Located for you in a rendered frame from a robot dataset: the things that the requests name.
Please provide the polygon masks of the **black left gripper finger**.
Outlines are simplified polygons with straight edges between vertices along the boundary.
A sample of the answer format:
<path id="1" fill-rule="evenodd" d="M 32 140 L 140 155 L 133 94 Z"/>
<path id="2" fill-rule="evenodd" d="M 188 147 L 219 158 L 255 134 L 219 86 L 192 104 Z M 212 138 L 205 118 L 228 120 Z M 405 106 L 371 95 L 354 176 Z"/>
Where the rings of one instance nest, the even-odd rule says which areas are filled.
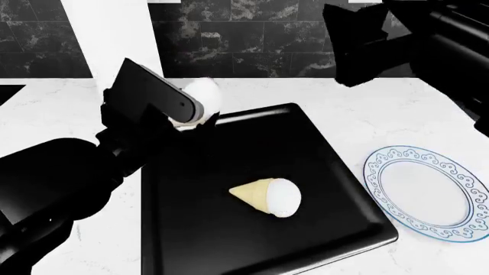
<path id="1" fill-rule="evenodd" d="M 166 130 L 174 128 L 169 117 L 154 105 L 147 105 L 141 116 L 140 125 L 146 130 Z"/>
<path id="2" fill-rule="evenodd" d="M 190 141 L 194 149 L 203 149 L 210 145 L 215 136 L 216 123 L 219 119 L 220 112 L 216 112 L 202 124 L 191 130 Z"/>

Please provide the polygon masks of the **white ice cream cone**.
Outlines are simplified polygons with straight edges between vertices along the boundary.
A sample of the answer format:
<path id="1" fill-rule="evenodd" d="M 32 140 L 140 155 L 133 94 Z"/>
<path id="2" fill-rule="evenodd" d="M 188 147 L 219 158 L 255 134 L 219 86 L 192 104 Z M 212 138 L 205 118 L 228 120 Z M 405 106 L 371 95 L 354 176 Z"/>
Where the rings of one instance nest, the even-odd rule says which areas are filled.
<path id="1" fill-rule="evenodd" d="M 182 91 L 201 103 L 203 106 L 203 114 L 199 120 L 190 123 L 179 123 L 172 118 L 169 118 L 169 121 L 174 127 L 181 128 L 203 125 L 211 118 L 211 116 L 220 112 L 222 107 L 222 92 L 214 79 L 209 77 L 193 79 L 190 84 L 184 86 Z"/>
<path id="2" fill-rule="evenodd" d="M 228 191 L 255 210 L 278 218 L 294 215 L 302 201 L 299 187 L 284 178 L 255 180 Z"/>

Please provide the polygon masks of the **black square tray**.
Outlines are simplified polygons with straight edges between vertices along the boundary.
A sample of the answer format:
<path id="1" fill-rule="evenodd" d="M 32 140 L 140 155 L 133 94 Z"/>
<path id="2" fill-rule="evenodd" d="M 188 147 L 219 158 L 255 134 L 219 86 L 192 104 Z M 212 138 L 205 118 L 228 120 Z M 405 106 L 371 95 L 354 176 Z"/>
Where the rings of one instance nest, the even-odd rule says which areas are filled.
<path id="1" fill-rule="evenodd" d="M 141 171 L 141 275 L 292 275 L 395 242 L 398 233 L 294 103 L 183 132 Z M 302 194 L 278 218 L 230 194 L 284 178 Z"/>

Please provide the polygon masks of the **white blue patterned plate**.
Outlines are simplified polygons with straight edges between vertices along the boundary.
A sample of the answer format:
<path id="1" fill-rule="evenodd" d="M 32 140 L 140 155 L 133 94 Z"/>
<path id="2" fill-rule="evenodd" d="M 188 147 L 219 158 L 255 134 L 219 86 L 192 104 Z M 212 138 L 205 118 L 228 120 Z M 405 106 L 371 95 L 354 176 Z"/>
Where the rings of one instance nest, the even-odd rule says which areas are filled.
<path id="1" fill-rule="evenodd" d="M 372 199 L 400 224 L 447 242 L 489 238 L 489 188 L 454 160 L 413 146 L 387 146 L 364 162 Z"/>

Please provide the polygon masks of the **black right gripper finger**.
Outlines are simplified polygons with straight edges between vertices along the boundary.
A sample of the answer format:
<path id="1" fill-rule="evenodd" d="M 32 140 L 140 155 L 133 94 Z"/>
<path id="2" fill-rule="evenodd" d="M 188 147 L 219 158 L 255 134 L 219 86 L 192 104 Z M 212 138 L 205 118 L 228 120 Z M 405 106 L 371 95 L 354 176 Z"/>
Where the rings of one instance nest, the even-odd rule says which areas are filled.
<path id="1" fill-rule="evenodd" d="M 353 87 L 366 83 L 385 70 L 379 63 L 337 62 L 335 81 L 343 86 Z"/>
<path id="2" fill-rule="evenodd" d="M 385 4 L 351 11 L 343 6 L 324 4 L 322 11 L 331 38 L 386 39 L 383 25 L 388 13 Z"/>

